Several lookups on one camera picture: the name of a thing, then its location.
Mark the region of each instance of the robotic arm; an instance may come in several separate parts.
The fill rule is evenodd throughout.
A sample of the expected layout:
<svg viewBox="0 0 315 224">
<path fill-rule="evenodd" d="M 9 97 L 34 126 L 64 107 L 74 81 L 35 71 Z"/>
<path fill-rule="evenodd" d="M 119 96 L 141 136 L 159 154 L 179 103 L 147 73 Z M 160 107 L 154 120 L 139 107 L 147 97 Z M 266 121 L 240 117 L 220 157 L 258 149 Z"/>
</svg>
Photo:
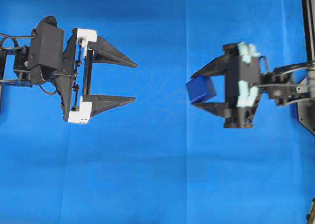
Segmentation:
<svg viewBox="0 0 315 224">
<path fill-rule="evenodd" d="M 67 122 L 85 124 L 89 119 L 106 110 L 134 102 L 133 97 L 91 95 L 92 63 L 109 63 L 136 68 L 126 55 L 118 51 L 104 38 L 97 35 L 95 30 L 74 28 L 72 37 L 63 51 L 64 31 L 57 27 L 55 17 L 44 18 L 32 30 L 31 36 L 9 36 L 0 34 L 0 105 L 3 86 L 32 87 L 39 85 L 41 89 L 61 97 L 63 119 Z M 30 38 L 30 46 L 19 47 L 17 39 Z M 3 47 L 7 39 L 12 39 L 13 48 Z M 85 60 L 82 95 L 79 97 L 77 69 L 81 66 L 81 52 Z M 7 55 L 15 55 L 13 71 L 16 80 L 5 80 L 4 70 Z M 41 86 L 51 83 L 56 90 L 47 92 Z M 71 107 L 72 93 L 75 93 L 74 105 Z"/>
</svg>

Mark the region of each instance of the wire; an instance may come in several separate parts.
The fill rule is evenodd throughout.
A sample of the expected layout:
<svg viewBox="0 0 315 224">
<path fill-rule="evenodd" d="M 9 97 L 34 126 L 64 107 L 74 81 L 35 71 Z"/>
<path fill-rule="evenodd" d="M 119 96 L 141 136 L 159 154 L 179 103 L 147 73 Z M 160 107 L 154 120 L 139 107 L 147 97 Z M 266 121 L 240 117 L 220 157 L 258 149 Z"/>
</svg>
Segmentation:
<svg viewBox="0 0 315 224">
<path fill-rule="evenodd" d="M 49 91 L 45 90 L 41 85 L 39 85 L 39 87 L 40 87 L 40 88 L 44 91 L 44 93 L 47 94 L 47 95 L 55 95 L 56 92 L 57 92 L 57 88 L 55 89 L 55 91 L 49 92 Z"/>
<path fill-rule="evenodd" d="M 23 36 L 10 36 L 10 35 L 3 34 L 3 33 L 0 33 L 0 36 L 5 37 L 5 38 L 11 38 L 11 39 L 35 38 L 34 36 L 27 36 L 27 35 L 23 35 Z"/>
<path fill-rule="evenodd" d="M 17 39 L 24 39 L 24 38 L 31 38 L 34 39 L 34 36 L 27 36 L 27 35 L 23 35 L 23 36 L 10 36 L 7 34 L 3 34 L 0 33 L 0 36 L 2 36 L 2 40 L 0 41 L 0 49 L 4 50 L 4 51 L 10 51 L 10 50 L 20 50 L 23 49 L 24 47 L 19 47 L 18 42 L 16 41 Z M 7 40 L 7 39 L 11 39 L 13 41 L 14 47 L 3 47 L 3 43 Z"/>
<path fill-rule="evenodd" d="M 3 47 L 3 46 L 0 46 L 0 49 L 2 49 L 2 50 L 19 50 L 19 49 L 23 49 L 24 48 L 24 46 L 22 46 L 22 47 Z"/>
<path fill-rule="evenodd" d="M 266 70 L 267 70 L 267 72 L 269 73 L 270 71 L 269 71 L 269 62 L 268 62 L 268 59 L 267 59 L 266 56 L 260 56 L 260 57 L 259 57 L 259 60 L 262 59 L 262 58 L 263 58 L 264 61 L 265 61 Z"/>
</svg>

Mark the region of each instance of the black cable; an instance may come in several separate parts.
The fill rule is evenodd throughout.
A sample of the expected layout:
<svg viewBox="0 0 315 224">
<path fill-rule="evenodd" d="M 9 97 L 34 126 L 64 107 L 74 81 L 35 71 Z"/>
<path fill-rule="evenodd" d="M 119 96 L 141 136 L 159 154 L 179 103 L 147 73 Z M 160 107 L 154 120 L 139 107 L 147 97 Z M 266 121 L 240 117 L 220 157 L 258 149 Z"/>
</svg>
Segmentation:
<svg viewBox="0 0 315 224">
<path fill-rule="evenodd" d="M 23 35 L 23 36 L 10 36 L 10 35 L 3 34 L 3 33 L 0 33 L 0 36 L 6 37 L 6 38 L 11 38 L 11 39 L 35 38 L 34 36 L 28 36 L 28 35 Z"/>
<path fill-rule="evenodd" d="M 267 70 L 267 73 L 269 73 L 270 71 L 269 71 L 269 63 L 268 63 L 268 59 L 267 59 L 267 57 L 266 57 L 266 56 L 260 56 L 260 57 L 259 57 L 259 60 L 260 60 L 260 59 L 262 59 L 262 58 L 265 60 L 266 70 Z"/>
<path fill-rule="evenodd" d="M 47 95 L 55 95 L 56 92 L 57 92 L 57 88 L 55 89 L 55 91 L 49 92 L 49 91 L 45 90 L 41 85 L 39 85 L 39 87 L 40 87 L 40 88 L 44 91 L 44 93 L 47 94 Z"/>
<path fill-rule="evenodd" d="M 22 47 L 3 47 L 3 46 L 0 46 L 0 49 L 1 50 L 19 50 L 19 49 L 23 49 L 24 48 L 24 46 L 22 46 Z"/>
</svg>

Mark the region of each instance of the black plastic part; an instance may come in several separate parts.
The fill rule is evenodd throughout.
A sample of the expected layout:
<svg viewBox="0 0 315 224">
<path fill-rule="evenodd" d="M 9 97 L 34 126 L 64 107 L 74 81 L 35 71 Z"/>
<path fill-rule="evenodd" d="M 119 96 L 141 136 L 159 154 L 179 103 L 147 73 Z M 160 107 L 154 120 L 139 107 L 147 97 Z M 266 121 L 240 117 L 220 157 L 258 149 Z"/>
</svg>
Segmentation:
<svg viewBox="0 0 315 224">
<path fill-rule="evenodd" d="M 7 52 L 0 50 L 0 80 L 3 80 L 4 78 L 6 56 L 7 56 Z M 2 91 L 3 91 L 3 85 L 2 83 L 0 83 L 0 114 L 1 114 L 1 104 L 2 104 Z"/>
<path fill-rule="evenodd" d="M 121 107 L 135 102 L 134 97 L 119 97 L 107 95 L 83 95 L 83 102 L 92 103 L 91 117 L 115 107 Z"/>
<path fill-rule="evenodd" d="M 89 42 L 88 48 L 94 50 L 94 63 L 109 63 L 115 65 L 123 65 L 136 68 L 137 64 L 133 62 L 125 54 L 117 50 L 113 45 L 106 41 L 103 37 L 97 37 L 97 43 Z"/>
<path fill-rule="evenodd" d="M 93 50 L 88 49 L 85 58 L 82 95 L 89 95 L 91 90 Z"/>
<path fill-rule="evenodd" d="M 32 35 L 35 38 L 31 40 L 27 67 L 31 70 L 31 81 L 41 85 L 62 64 L 64 31 L 42 21 Z"/>
<path fill-rule="evenodd" d="M 63 119 L 68 121 L 71 110 L 72 82 L 73 78 L 68 76 L 58 76 L 55 80 L 57 93 L 61 98 L 61 109 L 63 110 Z"/>
</svg>

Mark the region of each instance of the blue surface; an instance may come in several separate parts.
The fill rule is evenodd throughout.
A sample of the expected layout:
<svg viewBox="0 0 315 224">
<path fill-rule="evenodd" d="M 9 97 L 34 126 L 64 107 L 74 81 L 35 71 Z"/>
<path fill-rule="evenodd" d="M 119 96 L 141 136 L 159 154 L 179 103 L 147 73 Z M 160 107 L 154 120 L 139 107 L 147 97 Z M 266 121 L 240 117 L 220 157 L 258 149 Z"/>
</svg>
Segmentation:
<svg viewBox="0 0 315 224">
<path fill-rule="evenodd" d="M 315 147 L 295 107 L 263 96 L 254 129 L 223 129 L 185 89 L 226 43 L 256 44 L 272 67 L 304 61 L 301 0 L 1 0 L 0 32 L 47 15 L 66 39 L 96 29 L 137 62 L 95 65 L 91 92 L 137 101 L 83 126 L 62 121 L 58 96 L 6 88 L 0 223 L 305 223 Z"/>
<path fill-rule="evenodd" d="M 186 88 L 191 103 L 205 102 L 216 96 L 211 79 L 202 75 L 188 81 Z"/>
</svg>

